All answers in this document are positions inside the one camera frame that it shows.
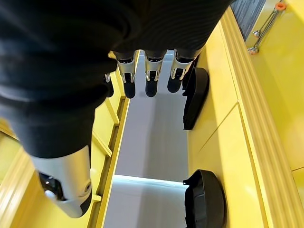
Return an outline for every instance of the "yellow cabinet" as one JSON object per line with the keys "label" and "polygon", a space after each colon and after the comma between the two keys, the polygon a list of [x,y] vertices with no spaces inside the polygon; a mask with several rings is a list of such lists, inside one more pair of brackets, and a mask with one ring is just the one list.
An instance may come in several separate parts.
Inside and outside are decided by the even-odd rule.
{"label": "yellow cabinet", "polygon": [[211,77],[207,100],[189,132],[190,151],[198,151],[206,143],[238,101],[219,26],[207,41],[197,67],[205,68]]}
{"label": "yellow cabinet", "polygon": [[188,153],[191,174],[197,169],[210,170],[222,183],[226,195],[227,228],[261,228],[266,225],[238,105],[201,150]]}
{"label": "yellow cabinet", "polygon": [[248,54],[231,9],[206,43],[198,67],[209,70],[210,93],[188,133],[189,174],[206,169],[217,175],[226,195],[227,227],[302,227],[304,210],[262,72]]}
{"label": "yellow cabinet", "polygon": [[[266,21],[275,3],[267,0],[256,26]],[[286,0],[287,8],[275,20],[251,56],[291,170],[304,167],[304,3]],[[251,47],[256,38],[250,37]]]}

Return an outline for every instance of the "robotic finger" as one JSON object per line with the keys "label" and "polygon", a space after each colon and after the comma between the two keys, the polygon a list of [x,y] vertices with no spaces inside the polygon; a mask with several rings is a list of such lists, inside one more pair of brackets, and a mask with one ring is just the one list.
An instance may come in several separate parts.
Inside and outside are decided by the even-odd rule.
{"label": "robotic finger", "polygon": [[162,61],[166,54],[163,51],[145,50],[145,73],[146,73],[146,94],[154,97],[157,92],[157,83],[161,73]]}
{"label": "robotic finger", "polygon": [[171,93],[179,91],[183,78],[189,71],[192,63],[196,57],[200,54],[199,50],[184,50],[175,49],[173,63],[171,67],[171,73],[168,80],[167,88]]}

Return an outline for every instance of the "yellow shelf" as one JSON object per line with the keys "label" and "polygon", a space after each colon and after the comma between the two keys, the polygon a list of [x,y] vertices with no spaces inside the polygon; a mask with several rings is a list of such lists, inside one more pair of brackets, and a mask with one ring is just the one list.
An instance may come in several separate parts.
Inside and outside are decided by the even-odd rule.
{"label": "yellow shelf", "polygon": [[[208,49],[215,50],[215,57]],[[203,168],[219,177],[227,199],[227,227],[302,227],[304,210],[288,159],[231,9],[211,34],[197,66],[209,70],[211,85],[194,132],[188,133],[189,173]],[[229,83],[223,87],[222,80],[232,80],[234,89]]]}

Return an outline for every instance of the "yellow ledge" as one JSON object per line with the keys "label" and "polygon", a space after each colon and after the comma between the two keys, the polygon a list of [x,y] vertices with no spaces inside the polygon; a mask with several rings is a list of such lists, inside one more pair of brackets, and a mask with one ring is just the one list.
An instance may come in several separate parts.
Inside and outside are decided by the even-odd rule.
{"label": "yellow ledge", "polygon": [[304,210],[278,132],[232,10],[220,21],[269,227],[299,228]]}
{"label": "yellow ledge", "polygon": [[8,228],[34,174],[29,156],[21,149],[0,185],[0,227]]}

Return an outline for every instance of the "robotic hand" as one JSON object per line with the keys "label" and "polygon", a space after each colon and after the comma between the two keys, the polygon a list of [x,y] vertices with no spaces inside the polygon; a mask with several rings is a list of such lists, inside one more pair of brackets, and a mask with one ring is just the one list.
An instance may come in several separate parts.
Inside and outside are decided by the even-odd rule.
{"label": "robotic hand", "polygon": [[31,156],[45,195],[66,214],[89,208],[94,112],[113,94],[117,62],[132,98],[134,52],[145,50],[152,97],[164,54],[175,49],[168,90],[177,92],[231,1],[1,1],[0,115]]}

